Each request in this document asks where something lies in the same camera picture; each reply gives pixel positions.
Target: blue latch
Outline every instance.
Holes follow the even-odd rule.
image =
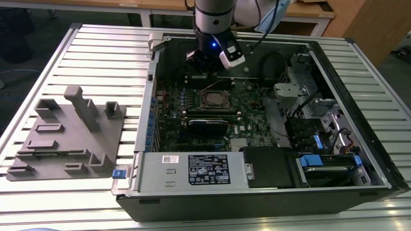
[[[355,161],[356,166],[362,165],[362,160],[360,160],[360,156],[359,155],[354,156],[354,161]]]
[[[127,170],[115,169],[112,178],[113,179],[125,179],[127,178]]]
[[[319,149],[323,149],[324,146],[323,146],[323,143],[321,143],[321,140],[320,140],[320,136],[319,135],[313,135],[313,139],[315,139],[316,146],[319,147]]]
[[[304,155],[300,157],[301,167],[323,166],[320,155]]]

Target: metal bracket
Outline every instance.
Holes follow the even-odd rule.
[[[164,33],[153,32],[148,36],[148,50],[155,51],[155,47],[163,43]]]

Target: black cable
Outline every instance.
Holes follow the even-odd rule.
[[[336,140],[339,139],[339,135],[340,133],[347,130],[347,128],[340,128],[340,130],[336,132],[335,134],[335,138],[334,138],[334,141],[332,141],[332,145],[330,146],[330,153],[328,155],[332,155],[332,152],[334,152],[334,146],[335,146],[335,143],[336,143]]]
[[[193,11],[193,6],[188,6],[187,0],[184,0],[184,6],[188,11]]]
[[[267,29],[267,32],[265,34],[263,35],[263,37],[260,38],[260,40],[257,41],[257,43],[255,44],[255,46],[252,47],[249,53],[247,54],[247,56],[255,51],[256,47],[260,45],[260,43],[263,42],[263,40],[265,39],[267,35],[269,34],[269,30],[271,30],[271,27],[273,26],[273,22],[275,22],[275,18],[276,18],[276,12],[277,12],[277,4],[279,4],[279,1],[280,0],[276,0],[275,2],[275,11],[273,11],[273,17],[272,17],[272,20],[269,22],[269,27]]]
[[[259,2],[257,2],[257,0],[255,0],[255,3],[256,3],[256,10],[257,10],[257,23],[256,23],[256,25],[255,26],[252,26],[251,28],[253,29],[253,28],[256,28],[257,27],[257,25],[260,24],[260,22],[261,22],[261,9],[259,8]]]
[[[297,106],[297,108],[295,109],[293,113],[291,114],[291,117],[295,116],[296,112],[299,110],[303,109],[303,107],[311,102],[311,100],[313,100],[315,96],[320,93],[320,89],[317,89],[309,96],[308,98],[305,99],[305,101]]]
[[[283,56],[279,52],[271,51],[271,52],[268,52],[268,53],[261,57],[261,59],[260,59],[260,61],[259,61],[259,67],[257,67],[259,74],[257,74],[257,77],[259,77],[261,80],[265,79],[265,77],[264,77],[264,66],[265,66],[267,59],[268,59],[271,56],[272,56],[272,57],[277,56],[277,57],[281,58],[281,61],[284,62],[284,70],[281,71],[281,73],[283,73],[284,71],[287,71],[288,63],[287,63],[287,60],[285,60],[284,56]]]

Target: wire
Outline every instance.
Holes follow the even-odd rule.
[[[16,70],[4,71],[4,72],[0,73],[0,75],[3,75],[3,74],[5,74],[5,73],[9,73],[9,72],[15,72],[15,71],[31,71],[31,72],[36,72],[36,73],[41,74],[41,72],[37,71],[37,70],[31,70],[31,69],[16,69]]]
[[[283,135],[283,134],[281,134],[281,133],[279,133],[276,130],[273,130],[273,129],[272,129],[272,131],[273,131],[276,134],[279,134],[280,136],[284,136],[284,137],[289,138],[289,136]]]
[[[261,9],[259,8],[259,2],[257,2],[257,0],[255,0],[255,3],[256,3],[256,10],[257,10],[257,23],[256,23],[256,25],[255,26],[252,26],[251,28],[253,29],[253,28],[256,28],[257,27],[257,25],[260,24],[260,22],[261,22]]]
[[[334,146],[335,146],[335,143],[336,143],[336,140],[339,139],[339,135],[340,133],[347,130],[347,128],[340,128],[340,130],[336,132],[335,134],[335,138],[334,138],[334,141],[332,141],[332,145],[330,146],[330,153],[328,155],[334,155],[332,152],[334,152]]]
[[[211,84],[208,87],[205,87],[203,90],[200,90],[200,92],[203,92],[205,89],[211,88],[217,82],[223,81],[221,79],[217,80],[213,84]]]
[[[268,60],[269,57],[280,57],[281,62],[284,63],[284,71],[281,72],[281,76],[283,76],[283,74],[288,75],[288,72],[287,72],[288,63],[287,63],[284,56],[279,52],[271,51],[267,54],[264,54],[264,56],[261,57],[261,59],[259,61],[259,67],[257,67],[259,74],[257,74],[257,76],[259,76],[259,78],[261,78],[261,80],[265,79],[265,77],[264,77],[264,66],[265,66],[265,63],[267,63],[267,60]]]
[[[350,135],[347,135],[347,140],[350,140],[348,146],[343,149],[342,153],[346,154],[350,150],[350,148],[354,147],[354,140],[350,138]]]
[[[313,100],[315,96],[320,93],[320,90],[317,89],[309,96],[308,98],[305,99],[305,101],[297,106],[297,108],[295,109],[293,113],[291,114],[291,117],[295,116],[296,112],[299,110],[303,109],[303,107],[311,102],[311,100]]]
[[[193,10],[193,6],[188,6],[187,0],[184,0],[184,6],[188,11]]]
[[[276,12],[277,12],[277,3],[279,3],[280,0],[276,0],[275,2],[275,11],[273,11],[273,17],[272,17],[272,20],[269,22],[269,27],[265,31],[265,34],[263,35],[263,37],[259,39],[257,43],[255,44],[253,48],[251,49],[249,53],[247,54],[247,56],[249,54],[252,54],[252,52],[255,51],[256,47],[260,45],[260,43],[263,42],[263,40],[265,39],[267,35],[269,34],[269,30],[271,30],[271,27],[273,26],[273,22],[275,22],[275,18],[276,18]]]

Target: aluminum table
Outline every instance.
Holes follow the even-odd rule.
[[[111,178],[20,182],[5,179],[36,120],[36,102],[52,98],[68,103],[63,97],[68,85],[80,85],[95,104],[117,101],[127,105],[116,164],[132,163],[148,73],[148,35],[153,31],[192,34],[181,29],[121,26],[83,25],[69,29],[0,139],[0,230],[411,230],[411,192],[335,215],[137,223],[115,201]],[[411,181],[411,111],[356,44],[342,38],[269,38],[311,39],[320,43],[392,161]],[[120,181],[117,186],[127,187],[127,182]]]

